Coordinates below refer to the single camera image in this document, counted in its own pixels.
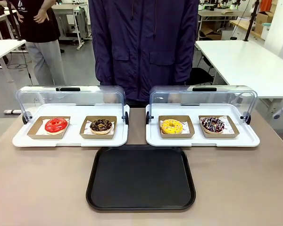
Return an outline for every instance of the person in purple jacket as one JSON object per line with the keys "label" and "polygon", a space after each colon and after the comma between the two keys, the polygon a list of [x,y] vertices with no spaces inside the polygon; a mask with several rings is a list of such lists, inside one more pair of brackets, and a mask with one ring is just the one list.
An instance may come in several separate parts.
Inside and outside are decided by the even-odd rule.
{"label": "person in purple jacket", "polygon": [[157,85],[184,85],[192,68],[198,0],[89,0],[95,73],[126,98],[148,102]]}

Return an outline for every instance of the donut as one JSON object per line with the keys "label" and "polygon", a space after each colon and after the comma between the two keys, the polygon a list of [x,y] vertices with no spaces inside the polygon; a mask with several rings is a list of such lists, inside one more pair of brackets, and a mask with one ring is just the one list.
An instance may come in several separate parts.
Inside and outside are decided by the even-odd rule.
{"label": "donut", "polygon": [[206,117],[201,119],[201,125],[207,133],[222,133],[225,128],[225,123],[217,117]]}
{"label": "donut", "polygon": [[165,134],[181,134],[183,125],[174,119],[167,119],[162,122],[161,130]]}
{"label": "donut", "polygon": [[90,125],[90,129],[97,135],[107,134],[112,130],[112,123],[107,119],[94,120]]}
{"label": "donut", "polygon": [[63,118],[54,118],[45,124],[45,130],[50,135],[57,135],[63,133],[68,122]]}

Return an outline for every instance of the jacket zipper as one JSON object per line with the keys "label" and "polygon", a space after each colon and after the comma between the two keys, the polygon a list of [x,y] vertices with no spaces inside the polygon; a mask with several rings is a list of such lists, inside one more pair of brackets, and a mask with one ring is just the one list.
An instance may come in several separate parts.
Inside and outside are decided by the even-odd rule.
{"label": "jacket zipper", "polygon": [[142,39],[143,7],[144,7],[144,0],[142,0],[141,3],[141,23],[140,23],[140,33],[139,33],[138,49],[137,49],[137,55],[138,55],[137,98],[138,99],[140,97],[140,92],[141,92],[141,39]]}

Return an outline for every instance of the brown paper tray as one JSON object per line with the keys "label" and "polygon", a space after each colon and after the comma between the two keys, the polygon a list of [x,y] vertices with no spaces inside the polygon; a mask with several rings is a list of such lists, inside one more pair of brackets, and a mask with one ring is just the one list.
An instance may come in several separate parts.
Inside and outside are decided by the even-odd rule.
{"label": "brown paper tray", "polygon": [[[63,133],[61,134],[57,134],[57,135],[36,135],[36,133],[38,132],[39,128],[41,127],[41,125],[43,124],[43,120],[45,119],[54,119],[54,118],[63,118],[63,119],[68,119],[69,122],[66,126],[66,128],[64,129]],[[70,117],[69,116],[40,116],[37,121],[33,124],[33,126],[30,128],[30,130],[28,131],[27,135],[31,138],[31,139],[36,139],[36,140],[40,140],[40,139],[62,139],[64,134],[66,133],[66,130],[68,128],[70,124]]]}
{"label": "brown paper tray", "polygon": [[229,139],[229,138],[235,138],[236,136],[238,136],[240,134],[239,130],[237,129],[237,127],[235,126],[234,122],[232,121],[231,117],[228,115],[199,115],[199,121],[200,118],[205,118],[205,117],[222,117],[222,116],[226,116],[233,131],[234,134],[222,134],[222,133],[217,133],[217,134],[211,134],[211,133],[207,133],[204,131],[204,128],[202,126],[202,124],[200,123],[200,127],[203,131],[204,137],[205,138],[220,138],[220,139]]}
{"label": "brown paper tray", "polygon": [[[161,132],[160,121],[167,119],[175,119],[177,121],[186,121],[188,122],[190,133],[187,134],[163,134]],[[191,138],[195,134],[193,123],[188,115],[161,115],[158,117],[158,126],[162,138]]]}
{"label": "brown paper tray", "polygon": [[[84,134],[84,130],[85,130],[85,125],[87,123],[87,121],[94,121],[97,119],[106,119],[109,120],[110,122],[114,122],[114,132],[111,135],[92,135],[92,134]],[[81,129],[80,129],[80,135],[84,138],[84,139],[112,139],[115,132],[117,129],[117,117],[116,116],[86,116]]]}

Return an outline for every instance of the gray pants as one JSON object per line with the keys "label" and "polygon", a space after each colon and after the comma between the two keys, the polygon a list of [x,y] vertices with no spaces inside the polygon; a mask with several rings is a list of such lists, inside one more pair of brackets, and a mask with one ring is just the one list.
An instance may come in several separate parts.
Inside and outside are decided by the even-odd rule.
{"label": "gray pants", "polygon": [[34,75],[39,85],[66,84],[58,40],[44,43],[27,42],[26,47],[33,60]]}

